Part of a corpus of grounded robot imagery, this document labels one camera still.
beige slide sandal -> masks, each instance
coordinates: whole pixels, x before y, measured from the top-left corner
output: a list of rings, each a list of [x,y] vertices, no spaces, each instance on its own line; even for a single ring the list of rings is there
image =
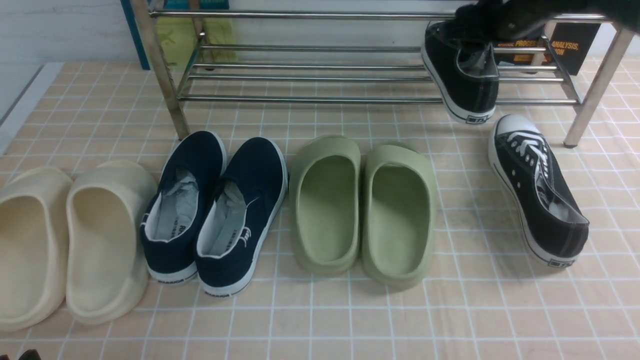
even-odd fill
[[[67,200],[67,306],[82,323],[128,313],[147,287],[139,224],[154,178],[130,161],[110,161],[75,181]]]
[[[0,190],[0,331],[41,322],[65,298],[71,184],[62,171],[44,167]]]

white shoelace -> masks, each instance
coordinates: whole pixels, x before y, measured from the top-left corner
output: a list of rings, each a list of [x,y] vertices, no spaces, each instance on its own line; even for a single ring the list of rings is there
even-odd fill
[[[518,142],[514,141],[513,138],[516,136],[522,136],[525,138],[522,140],[520,146],[518,146]],[[547,150],[544,146],[544,139],[541,136],[533,135],[529,133],[523,133],[520,131],[515,131],[507,138],[507,142],[511,142],[511,147],[515,148],[515,151],[520,154],[521,157],[525,158],[525,161],[528,162],[530,166],[536,166],[535,177],[536,177],[536,189],[538,191],[538,198],[542,201],[542,204],[548,209],[551,203],[554,201],[555,196],[552,192],[548,192],[549,186],[546,182],[546,179],[549,177],[548,172],[548,156]],[[538,161],[536,162],[533,157],[526,155],[525,150],[529,148],[536,155],[538,155]]]
[[[520,146],[516,147],[518,145],[518,142],[513,141],[513,138],[518,135],[524,137],[525,140],[522,140]],[[522,157],[525,156],[525,149],[527,147],[530,148],[531,151],[536,153],[536,155],[538,155],[538,159],[542,161],[542,171],[545,177],[548,177],[548,156],[546,153],[547,150],[544,146],[545,140],[541,136],[514,131],[507,138],[507,142],[511,142],[511,147],[516,147],[516,152],[520,153],[520,156]],[[525,157],[525,161],[528,162],[530,166],[534,166],[536,164],[535,159],[530,158],[529,155]]]

black canvas sneaker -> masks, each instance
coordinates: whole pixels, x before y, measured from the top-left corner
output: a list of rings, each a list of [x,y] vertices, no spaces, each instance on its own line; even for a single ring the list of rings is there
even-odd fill
[[[518,204],[527,247],[548,266],[571,266],[589,236],[589,220],[544,136],[528,119],[506,115],[493,127],[489,162]]]
[[[495,111],[499,74],[492,43],[472,34],[461,19],[428,27],[422,61],[453,119],[475,125],[484,124]]]

sage green slipper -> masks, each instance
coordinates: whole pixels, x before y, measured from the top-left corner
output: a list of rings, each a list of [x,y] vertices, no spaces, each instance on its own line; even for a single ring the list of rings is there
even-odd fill
[[[369,276],[401,288],[426,276],[437,191],[423,155],[396,144],[369,153],[362,186],[362,261]]]
[[[358,254],[360,149],[323,136],[296,156],[289,181],[296,260],[309,272],[336,275]]]

slide sandal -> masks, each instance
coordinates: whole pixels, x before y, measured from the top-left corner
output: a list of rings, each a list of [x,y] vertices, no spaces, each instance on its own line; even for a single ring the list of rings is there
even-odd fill
[[[426,275],[436,216],[431,162],[403,144],[381,145],[367,156],[362,261],[377,281],[399,288]]]
[[[103,323],[129,312],[147,287],[138,224],[156,193],[154,178],[130,161],[80,175],[67,200],[67,306],[79,322]]]
[[[43,167],[0,190],[0,331],[41,322],[65,298],[71,184],[62,171]]]
[[[304,269],[336,275],[358,254],[360,149],[343,136],[306,145],[291,170],[294,255]]]

